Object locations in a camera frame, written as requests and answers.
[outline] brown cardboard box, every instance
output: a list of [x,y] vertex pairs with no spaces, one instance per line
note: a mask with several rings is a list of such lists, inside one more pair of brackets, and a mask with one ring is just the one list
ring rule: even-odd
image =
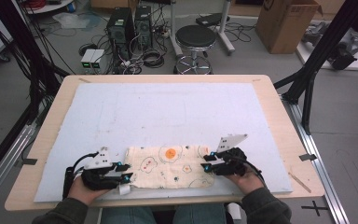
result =
[[109,9],[115,7],[130,7],[134,12],[139,0],[91,0],[91,7]]
[[265,0],[255,30],[270,53],[293,53],[319,7],[314,0]]

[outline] black stool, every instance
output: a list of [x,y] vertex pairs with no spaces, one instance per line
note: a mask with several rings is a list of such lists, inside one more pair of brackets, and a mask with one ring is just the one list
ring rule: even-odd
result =
[[216,34],[211,29],[200,25],[188,25],[176,32],[176,43],[181,48],[191,50],[191,56],[184,56],[176,62],[173,68],[175,74],[196,75],[212,74],[211,64],[204,57],[197,56],[198,51],[210,49],[216,42]]

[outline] beige fabric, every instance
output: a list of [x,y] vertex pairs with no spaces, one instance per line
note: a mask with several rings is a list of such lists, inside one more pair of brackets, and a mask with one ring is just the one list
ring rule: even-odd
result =
[[125,163],[133,173],[131,185],[147,189],[206,188],[213,175],[203,171],[201,163],[210,149],[203,146],[130,147]]

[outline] gray floor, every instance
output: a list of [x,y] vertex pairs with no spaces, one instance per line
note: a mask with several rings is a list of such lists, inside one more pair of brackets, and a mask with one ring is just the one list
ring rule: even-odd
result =
[[[190,16],[178,19],[178,27],[194,23],[195,18]],[[232,18],[233,21],[254,25],[256,19]],[[50,23],[51,18],[46,17],[43,22]],[[81,56],[77,53],[79,47],[89,43],[93,36],[103,34],[105,21],[93,17],[92,22],[95,27],[76,31],[56,30],[59,29],[57,24],[46,25],[56,30],[55,35],[48,35],[48,40],[78,74],[83,73],[79,62]],[[251,41],[233,42],[236,51],[231,56],[227,56],[220,42],[208,51],[215,74],[265,74],[275,82],[293,74],[302,66],[295,53],[269,54],[255,30],[245,33],[251,37]],[[166,46],[169,50],[164,56],[165,64],[159,69],[145,68],[142,74],[172,74],[174,53],[169,41],[166,41]],[[57,55],[53,54],[53,58],[59,67],[67,69]],[[0,63],[0,143],[27,106],[28,87],[29,81],[15,62]],[[285,92],[287,88],[279,89],[278,93]],[[358,72],[320,70],[314,87],[310,130],[350,223],[358,223]],[[13,213],[5,210],[6,197],[19,170],[13,167],[0,187],[0,223],[31,222],[34,216],[45,212]],[[302,208],[313,206],[312,201],[319,207],[326,207],[324,198],[285,201],[293,210],[293,223],[333,223],[329,211],[319,210],[318,216],[315,209]],[[91,209],[87,223],[95,223],[97,213],[97,209]]]

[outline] person's left hand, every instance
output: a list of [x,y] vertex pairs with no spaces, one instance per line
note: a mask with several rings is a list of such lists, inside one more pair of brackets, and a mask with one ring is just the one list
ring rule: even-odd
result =
[[89,206],[94,200],[101,195],[108,192],[110,189],[92,190],[84,186],[81,176],[75,178],[71,189],[68,193],[68,198],[73,198],[81,201],[82,203]]

